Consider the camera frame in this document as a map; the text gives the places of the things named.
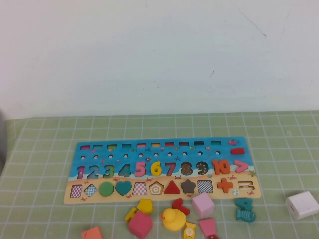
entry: yellow piece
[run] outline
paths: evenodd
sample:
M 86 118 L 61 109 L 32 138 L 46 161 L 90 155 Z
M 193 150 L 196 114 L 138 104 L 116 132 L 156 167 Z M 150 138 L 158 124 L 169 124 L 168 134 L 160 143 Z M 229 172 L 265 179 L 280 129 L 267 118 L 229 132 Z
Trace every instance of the yellow piece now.
M 154 177 L 159 177 L 159 176 L 161 176 L 161 173 L 162 173 L 162 168 L 160 167 L 160 161 L 154 162 L 151 165 L 151 174 Z
M 141 199 L 137 206 L 138 210 L 148 215 L 153 211 L 152 201 L 150 199 Z
M 167 208 L 161 218 L 163 219 L 164 226 L 172 231 L 178 231 L 186 223 L 185 213 L 174 208 Z
M 126 216 L 124 217 L 124 221 L 128 223 L 135 216 L 135 213 L 137 211 L 138 210 L 136 210 L 135 207 L 132 207 L 132 209 L 129 211 L 129 213 L 127 213 Z
M 186 222 L 186 228 L 184 230 L 184 239 L 194 239 L 196 227 L 196 224 Z

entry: white wall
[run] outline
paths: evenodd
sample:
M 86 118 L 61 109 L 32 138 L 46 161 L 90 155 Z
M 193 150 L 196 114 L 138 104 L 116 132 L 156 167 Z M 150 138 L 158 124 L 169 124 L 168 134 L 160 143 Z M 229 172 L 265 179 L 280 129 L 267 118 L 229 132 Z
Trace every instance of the white wall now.
M 318 11 L 318 0 L 0 0 L 0 108 L 319 109 Z

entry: white box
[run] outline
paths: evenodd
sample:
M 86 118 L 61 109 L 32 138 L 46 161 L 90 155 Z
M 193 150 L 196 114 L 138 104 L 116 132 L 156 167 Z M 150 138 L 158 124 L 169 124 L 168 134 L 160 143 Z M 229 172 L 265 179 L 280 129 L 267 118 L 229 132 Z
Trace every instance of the white box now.
M 319 212 L 319 204 L 309 191 L 286 198 L 285 204 L 295 219 L 301 219 Z

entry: green circle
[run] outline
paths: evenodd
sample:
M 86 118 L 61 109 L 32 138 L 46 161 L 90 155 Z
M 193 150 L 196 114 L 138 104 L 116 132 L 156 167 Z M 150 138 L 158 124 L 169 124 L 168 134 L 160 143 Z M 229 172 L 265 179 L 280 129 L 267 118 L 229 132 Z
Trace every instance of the green circle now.
M 99 193 L 103 197 L 108 197 L 114 192 L 114 186 L 110 182 L 104 182 L 99 186 Z

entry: printed starfish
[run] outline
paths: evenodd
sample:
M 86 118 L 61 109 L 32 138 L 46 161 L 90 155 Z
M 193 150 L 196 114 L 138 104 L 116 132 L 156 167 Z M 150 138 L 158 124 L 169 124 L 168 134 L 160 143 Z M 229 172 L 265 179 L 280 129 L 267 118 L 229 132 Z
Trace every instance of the printed starfish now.
M 249 170 L 249 175 L 251 175 L 251 177 L 257 176 L 255 171 L 250 171 L 250 170 Z

